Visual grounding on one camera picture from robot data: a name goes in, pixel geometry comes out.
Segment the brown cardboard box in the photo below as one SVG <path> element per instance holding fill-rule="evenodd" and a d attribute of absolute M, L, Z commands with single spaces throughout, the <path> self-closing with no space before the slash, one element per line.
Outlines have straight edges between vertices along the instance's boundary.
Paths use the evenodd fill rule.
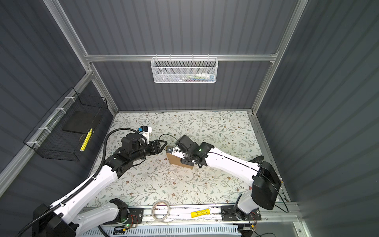
<path fill-rule="evenodd" d="M 192 165 L 182 163 L 182 158 L 176 156 L 175 154 L 167 152 L 166 155 L 167 155 L 167 158 L 168 158 L 169 163 L 171 165 L 176 165 L 176 166 L 180 166 L 180 167 L 184 167 L 184 168 L 193 169 Z"/>

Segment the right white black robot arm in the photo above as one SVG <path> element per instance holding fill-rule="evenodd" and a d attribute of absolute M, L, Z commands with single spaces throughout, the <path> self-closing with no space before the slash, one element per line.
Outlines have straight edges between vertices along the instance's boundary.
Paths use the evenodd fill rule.
<path fill-rule="evenodd" d="M 234 215 L 246 220 L 257 208 L 272 210 L 281 188 L 281 181 L 273 166 L 263 156 L 244 161 L 229 155 L 215 146 L 203 142 L 200 145 L 183 135 L 175 142 L 183 153 L 180 158 L 199 167 L 220 169 L 246 183 L 251 191 L 241 194 L 234 206 Z"/>

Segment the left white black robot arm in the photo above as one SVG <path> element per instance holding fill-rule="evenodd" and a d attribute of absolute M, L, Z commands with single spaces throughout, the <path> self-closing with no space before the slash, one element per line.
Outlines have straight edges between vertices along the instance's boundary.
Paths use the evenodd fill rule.
<path fill-rule="evenodd" d="M 76 237 L 107 222 L 131 226 L 140 219 L 132 215 L 128 205 L 114 198 L 108 204 L 88 211 L 79 212 L 105 187 L 121 178 L 135 161 L 144 162 L 146 157 L 163 152 L 164 140 L 149 140 L 149 132 L 131 130 L 121 140 L 121 146 L 108 158 L 102 157 L 101 164 L 93 175 L 61 199 L 47 206 L 40 205 L 33 213 L 28 225 L 33 237 Z"/>

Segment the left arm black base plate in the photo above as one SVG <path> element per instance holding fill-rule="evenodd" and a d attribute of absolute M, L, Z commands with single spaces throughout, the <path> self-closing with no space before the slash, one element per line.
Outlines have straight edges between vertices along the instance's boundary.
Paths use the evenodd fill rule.
<path fill-rule="evenodd" d="M 116 218 L 112 221 L 105 222 L 104 225 L 119 224 L 119 225 L 131 225 L 141 224 L 143 219 L 143 208 L 128 208 L 122 209 Z"/>

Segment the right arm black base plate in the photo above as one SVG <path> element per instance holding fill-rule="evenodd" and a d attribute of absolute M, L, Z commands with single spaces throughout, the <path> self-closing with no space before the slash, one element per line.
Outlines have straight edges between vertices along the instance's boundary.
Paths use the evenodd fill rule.
<path fill-rule="evenodd" d="M 259 208 L 246 214 L 236 206 L 232 205 L 222 205 L 221 215 L 223 221 L 260 221 L 262 219 Z"/>

